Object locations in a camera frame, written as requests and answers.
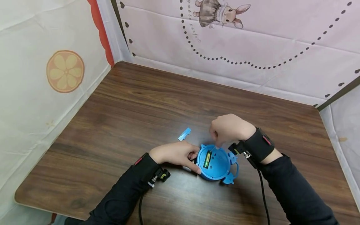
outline red fabric stripe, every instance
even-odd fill
[[[50,222],[48,225],[51,225],[51,224],[55,223],[56,216],[57,216],[56,213],[53,213],[53,214],[51,215],[51,222]]]
[[[266,141],[269,145],[271,145],[270,141],[268,141],[265,136],[262,136],[262,137],[265,139],[265,141]]]
[[[141,157],[140,159],[138,159],[134,165],[138,164],[143,158]]]
[[[96,0],[87,0],[91,5],[91,15],[93,16],[94,24],[99,30],[100,42],[105,49],[105,55],[111,67],[115,65],[114,58],[110,49],[108,36],[106,35],[103,19],[101,18],[100,10]]]

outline fabric backdrop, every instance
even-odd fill
[[[320,112],[346,180],[360,210],[360,86]]]
[[[96,0],[2,2],[0,52],[0,224],[46,225],[14,193],[114,64]]]
[[[314,106],[360,75],[359,2],[199,4],[117,0],[131,62]],[[247,11],[230,18],[241,20],[242,29],[226,21],[204,24],[214,20],[215,8],[244,5]]]

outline blue plastic piece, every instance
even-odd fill
[[[190,128],[186,128],[186,130],[180,135],[180,137],[178,138],[179,141],[185,140],[186,136],[189,135],[189,133],[191,132]]]
[[[204,162],[208,151],[211,151],[212,154],[208,168],[205,168]],[[222,180],[224,184],[233,184],[239,174],[239,164],[236,159],[237,157],[233,153],[226,153],[222,148],[216,149],[215,145],[202,144],[195,163],[200,167],[200,176],[205,180]],[[235,176],[230,172],[232,164],[237,165]]]

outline wood grain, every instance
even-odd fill
[[[125,62],[117,63],[15,194],[18,203],[86,219],[143,153],[175,142],[211,143],[210,122],[234,113],[262,127],[334,210],[341,224],[360,215],[318,111],[308,105]],[[257,171],[240,157],[234,185],[170,166],[143,201],[145,224],[266,224]],[[288,225],[266,185],[272,224]],[[128,224],[139,224],[138,209]]]

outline battery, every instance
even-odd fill
[[[206,153],[206,157],[205,157],[205,161],[204,161],[204,168],[208,168],[209,167],[209,164],[210,164],[210,160],[211,160],[211,151],[208,151]]]

